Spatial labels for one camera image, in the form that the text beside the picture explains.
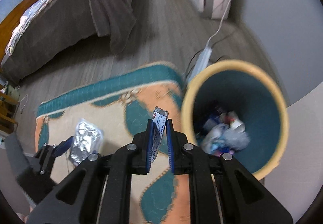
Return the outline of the small printed white packet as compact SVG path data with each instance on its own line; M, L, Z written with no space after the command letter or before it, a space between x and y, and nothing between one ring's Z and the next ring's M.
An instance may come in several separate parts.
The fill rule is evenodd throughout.
M153 142L152 142L152 156L151 162L153 162L158 154L159 147L161 145L161 140L164 135L164 130L166 127L166 121L168 119L168 111L163 110L156 106L153 111L152 121L153 121Z

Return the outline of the trash pile in bin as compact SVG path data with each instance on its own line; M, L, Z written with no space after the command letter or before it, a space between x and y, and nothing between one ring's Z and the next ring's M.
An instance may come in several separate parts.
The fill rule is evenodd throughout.
M233 154L250 143L244 122L234 111L228 112L218 104L195 110L193 127L197 143L210 155Z

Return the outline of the silver foil wrapper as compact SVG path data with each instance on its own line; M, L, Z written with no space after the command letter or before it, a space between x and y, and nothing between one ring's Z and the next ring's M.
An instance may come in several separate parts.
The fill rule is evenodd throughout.
M81 119L76 125L69 160L77 167L90 154L99 152L103 139L104 133L100 128L85 119Z

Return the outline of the wooden chair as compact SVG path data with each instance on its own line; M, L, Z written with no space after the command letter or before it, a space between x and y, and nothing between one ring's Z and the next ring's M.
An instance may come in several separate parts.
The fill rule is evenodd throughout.
M15 120L16 107L19 102L7 93L7 87L1 84L1 131L10 134L18 122Z

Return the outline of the teal and cream horse rug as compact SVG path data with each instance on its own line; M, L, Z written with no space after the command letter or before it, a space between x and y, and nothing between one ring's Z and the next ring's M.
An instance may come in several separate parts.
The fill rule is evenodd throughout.
M86 120L103 132L100 154L113 154L146 129L155 107L167 111L180 131L183 87L172 63L156 62L73 89L39 106L35 148L66 140ZM188 176L170 171L168 146L162 140L149 174L132 177L130 222L190 223L188 192Z

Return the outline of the teal bin with yellow rim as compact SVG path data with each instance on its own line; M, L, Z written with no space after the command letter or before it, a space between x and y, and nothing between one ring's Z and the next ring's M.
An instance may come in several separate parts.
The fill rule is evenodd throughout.
M260 67L242 60L223 60L199 73L189 84L181 109L181 129L196 144L197 111L216 101L235 111L251 138L234 157L256 179L275 169L288 142L289 121L282 92Z

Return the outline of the wooden headboard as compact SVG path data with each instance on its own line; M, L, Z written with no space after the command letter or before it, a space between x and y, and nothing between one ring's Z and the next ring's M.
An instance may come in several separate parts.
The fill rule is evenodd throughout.
M12 11L3 19L0 25L0 50L1 60L5 55L5 48L12 36L12 31L18 26L20 17L24 12L38 0L22 0Z

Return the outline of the white power strip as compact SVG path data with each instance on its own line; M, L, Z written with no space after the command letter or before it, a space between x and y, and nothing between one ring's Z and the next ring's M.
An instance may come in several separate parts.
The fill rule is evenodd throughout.
M195 63L195 66L193 67L192 72L188 75L188 78L186 79L187 83L190 83L191 80L193 80L199 73L201 73L208 65L210 56L212 54L212 48L209 46L206 46L201 54L199 54L198 59Z

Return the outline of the bed with grey blanket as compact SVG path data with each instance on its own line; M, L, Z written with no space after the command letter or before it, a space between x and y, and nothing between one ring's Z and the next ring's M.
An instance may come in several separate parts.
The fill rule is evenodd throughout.
M1 71L13 83L40 69L62 50L96 35L121 53L136 23L132 0L38 0L10 34Z

